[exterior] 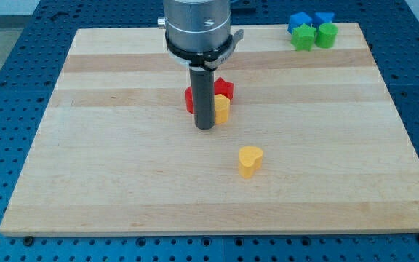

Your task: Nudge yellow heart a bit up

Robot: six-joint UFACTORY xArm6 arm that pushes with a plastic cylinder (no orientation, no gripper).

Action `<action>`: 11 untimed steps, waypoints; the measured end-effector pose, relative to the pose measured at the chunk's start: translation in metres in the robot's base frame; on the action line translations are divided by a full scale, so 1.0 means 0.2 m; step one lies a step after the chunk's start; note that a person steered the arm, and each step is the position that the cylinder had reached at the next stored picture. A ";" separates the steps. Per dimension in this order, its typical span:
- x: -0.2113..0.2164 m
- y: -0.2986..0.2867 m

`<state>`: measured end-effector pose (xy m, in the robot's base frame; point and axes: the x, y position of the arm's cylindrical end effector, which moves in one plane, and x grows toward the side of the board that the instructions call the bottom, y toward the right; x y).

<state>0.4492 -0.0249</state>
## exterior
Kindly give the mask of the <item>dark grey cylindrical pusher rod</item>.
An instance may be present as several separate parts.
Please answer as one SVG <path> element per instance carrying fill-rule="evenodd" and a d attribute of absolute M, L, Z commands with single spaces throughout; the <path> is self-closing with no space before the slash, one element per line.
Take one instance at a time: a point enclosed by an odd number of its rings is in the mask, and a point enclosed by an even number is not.
<path fill-rule="evenodd" d="M 189 70 L 196 127 L 209 130 L 215 125 L 214 73 Z"/>

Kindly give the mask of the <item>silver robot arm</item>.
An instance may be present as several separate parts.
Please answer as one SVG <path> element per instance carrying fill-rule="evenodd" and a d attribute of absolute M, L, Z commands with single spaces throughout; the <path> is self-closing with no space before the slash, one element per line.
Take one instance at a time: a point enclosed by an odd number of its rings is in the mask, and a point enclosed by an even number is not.
<path fill-rule="evenodd" d="M 167 50 L 189 71 L 194 123 L 200 130 L 215 125 L 214 72 L 244 37 L 231 32 L 229 0 L 164 0 Z"/>

